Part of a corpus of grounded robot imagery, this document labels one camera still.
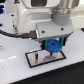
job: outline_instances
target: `blue part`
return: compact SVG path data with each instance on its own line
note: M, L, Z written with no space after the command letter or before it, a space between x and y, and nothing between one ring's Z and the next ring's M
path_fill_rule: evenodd
M45 49L50 53L57 53L62 50L62 44L55 39L47 40Z

